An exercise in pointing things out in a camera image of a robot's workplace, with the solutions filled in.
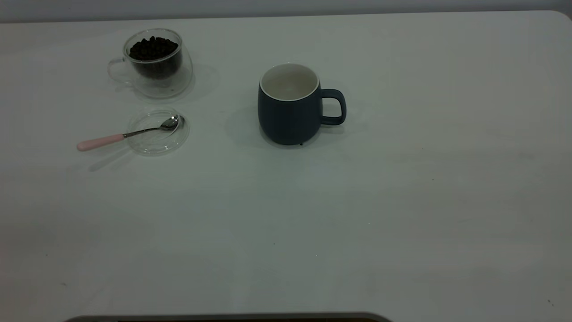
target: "ceramic mug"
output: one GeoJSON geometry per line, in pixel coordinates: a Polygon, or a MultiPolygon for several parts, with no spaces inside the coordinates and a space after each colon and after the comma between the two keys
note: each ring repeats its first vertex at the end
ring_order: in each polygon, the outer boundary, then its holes
{"type": "Polygon", "coordinates": [[[310,68],[286,63],[269,69],[260,78],[258,120],[274,142],[301,144],[312,138],[320,125],[340,125],[345,120],[345,98],[337,89],[322,89],[310,68]],[[341,115],[323,116],[323,98],[340,102],[341,115]]]}

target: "mug handle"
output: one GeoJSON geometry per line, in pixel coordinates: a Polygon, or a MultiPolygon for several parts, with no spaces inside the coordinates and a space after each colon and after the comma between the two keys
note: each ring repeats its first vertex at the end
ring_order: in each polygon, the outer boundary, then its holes
{"type": "Polygon", "coordinates": [[[325,125],[340,125],[345,121],[345,98],[344,95],[337,89],[322,89],[322,98],[336,99],[340,102],[341,116],[323,116],[321,123],[325,125]]]}
{"type": "Polygon", "coordinates": [[[124,57],[114,58],[114,59],[110,60],[109,63],[108,63],[108,75],[109,75],[109,77],[111,77],[111,79],[114,80],[114,81],[118,81],[119,83],[130,84],[131,81],[130,81],[129,79],[123,79],[123,78],[116,77],[116,76],[113,75],[113,72],[112,72],[112,67],[113,67],[113,65],[115,65],[115,64],[120,64],[120,63],[122,63],[122,62],[125,62],[125,58],[124,58],[124,57]]]}

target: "double-walled glass cup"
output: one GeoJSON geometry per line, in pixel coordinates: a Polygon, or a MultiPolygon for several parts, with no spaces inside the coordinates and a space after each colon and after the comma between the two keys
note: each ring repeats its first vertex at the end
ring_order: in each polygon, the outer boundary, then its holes
{"type": "Polygon", "coordinates": [[[146,96],[163,99],[180,94],[187,88],[193,75],[193,64],[181,36],[169,29],[148,29],[131,36],[123,46],[123,57],[115,58],[108,64],[108,74],[112,79],[135,87],[146,96]],[[133,45],[161,37],[177,44],[177,49],[165,57],[155,60],[137,60],[129,55],[133,45]],[[125,65],[120,75],[114,65],[125,65]]]}

